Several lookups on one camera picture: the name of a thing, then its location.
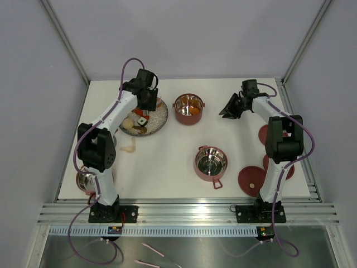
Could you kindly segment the sushi roll piece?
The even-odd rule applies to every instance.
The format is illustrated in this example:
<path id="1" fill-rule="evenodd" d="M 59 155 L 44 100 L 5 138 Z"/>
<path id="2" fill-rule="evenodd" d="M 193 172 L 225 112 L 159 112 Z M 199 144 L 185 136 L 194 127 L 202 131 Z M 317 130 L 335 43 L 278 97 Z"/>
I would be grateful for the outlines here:
<path id="1" fill-rule="evenodd" d="M 144 127 L 146 126 L 148 123 L 148 120 L 144 117 L 140 117 L 138 120 L 137 120 L 137 124 L 141 127 Z"/>

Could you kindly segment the orange fried chicken piece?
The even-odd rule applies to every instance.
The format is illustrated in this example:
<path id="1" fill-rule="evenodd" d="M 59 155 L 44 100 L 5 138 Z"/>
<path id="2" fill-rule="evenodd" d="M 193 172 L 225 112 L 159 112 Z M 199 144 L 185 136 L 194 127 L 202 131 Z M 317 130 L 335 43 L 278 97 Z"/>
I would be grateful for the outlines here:
<path id="1" fill-rule="evenodd" d="M 181 112 L 184 116 L 195 116 L 201 112 L 201 109 L 194 106 L 184 106 Z"/>

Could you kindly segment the dark red lunch container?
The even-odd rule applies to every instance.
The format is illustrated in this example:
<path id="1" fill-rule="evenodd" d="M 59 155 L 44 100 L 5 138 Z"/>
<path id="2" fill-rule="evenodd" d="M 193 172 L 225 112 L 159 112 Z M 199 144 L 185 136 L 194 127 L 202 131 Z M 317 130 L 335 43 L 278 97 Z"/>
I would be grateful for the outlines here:
<path id="1" fill-rule="evenodd" d="M 178 96 L 172 104 L 176 120 L 186 126 L 195 125 L 201 120 L 205 106 L 203 100 L 192 93 Z"/>

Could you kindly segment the pink lunch container with handle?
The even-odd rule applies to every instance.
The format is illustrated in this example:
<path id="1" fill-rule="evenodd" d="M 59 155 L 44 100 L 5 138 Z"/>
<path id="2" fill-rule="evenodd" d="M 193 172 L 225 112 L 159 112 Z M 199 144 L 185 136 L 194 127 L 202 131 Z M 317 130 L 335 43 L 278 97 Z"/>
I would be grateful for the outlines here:
<path id="1" fill-rule="evenodd" d="M 215 190 L 221 189 L 221 182 L 228 167 L 228 157 L 223 150 L 214 146 L 200 146 L 194 157 L 194 170 L 203 181 L 211 182 Z"/>

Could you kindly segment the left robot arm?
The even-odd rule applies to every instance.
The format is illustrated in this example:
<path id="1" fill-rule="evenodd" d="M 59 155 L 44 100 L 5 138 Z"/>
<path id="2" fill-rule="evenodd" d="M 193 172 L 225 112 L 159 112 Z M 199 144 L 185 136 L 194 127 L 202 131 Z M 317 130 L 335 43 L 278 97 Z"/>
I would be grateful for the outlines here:
<path id="1" fill-rule="evenodd" d="M 92 123 L 81 123 L 78 127 L 78 141 L 75 146 L 73 162 L 80 159 L 87 172 L 94 179 L 96 200 L 90 206 L 91 222 L 115 222 L 120 217 L 119 195 L 114 187 L 112 165 L 116 158 L 114 134 L 128 113 L 139 108 L 156 109 L 158 82 L 154 75 L 147 79 L 133 78 L 120 85 L 118 97 Z"/>

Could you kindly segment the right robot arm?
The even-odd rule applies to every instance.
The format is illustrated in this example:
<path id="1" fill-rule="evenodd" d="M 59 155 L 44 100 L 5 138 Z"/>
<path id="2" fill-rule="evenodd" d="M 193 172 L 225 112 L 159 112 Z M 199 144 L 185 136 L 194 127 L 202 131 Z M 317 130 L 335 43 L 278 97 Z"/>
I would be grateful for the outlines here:
<path id="1" fill-rule="evenodd" d="M 247 220 L 266 222 L 281 217 L 285 222 L 282 206 L 282 189 L 290 167 L 303 153 L 303 120 L 276 107 L 265 93 L 234 93 L 219 113 L 228 119 L 238 119 L 245 111 L 259 115 L 268 125 L 265 150 L 269 158 L 268 170 L 261 189 L 251 206 L 236 208 L 236 213 L 247 213 Z"/>

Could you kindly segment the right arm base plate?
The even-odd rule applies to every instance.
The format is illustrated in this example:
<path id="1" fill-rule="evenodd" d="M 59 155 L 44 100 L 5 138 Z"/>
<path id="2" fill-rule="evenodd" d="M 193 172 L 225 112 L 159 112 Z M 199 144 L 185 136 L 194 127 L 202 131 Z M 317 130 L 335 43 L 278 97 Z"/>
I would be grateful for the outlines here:
<path id="1" fill-rule="evenodd" d="M 286 215 L 282 205 L 272 210 L 259 211 L 253 205 L 232 204 L 229 210 L 235 214 L 237 223 L 286 223 Z"/>

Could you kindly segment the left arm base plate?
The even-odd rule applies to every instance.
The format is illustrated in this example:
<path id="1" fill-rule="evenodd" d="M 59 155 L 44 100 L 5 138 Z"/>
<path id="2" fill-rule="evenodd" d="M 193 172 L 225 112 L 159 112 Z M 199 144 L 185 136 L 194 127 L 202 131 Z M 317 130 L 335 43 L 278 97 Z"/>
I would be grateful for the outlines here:
<path id="1" fill-rule="evenodd" d="M 89 223 L 136 223 L 138 206 L 135 205 L 113 205 L 102 206 L 96 204 L 89 212 Z"/>

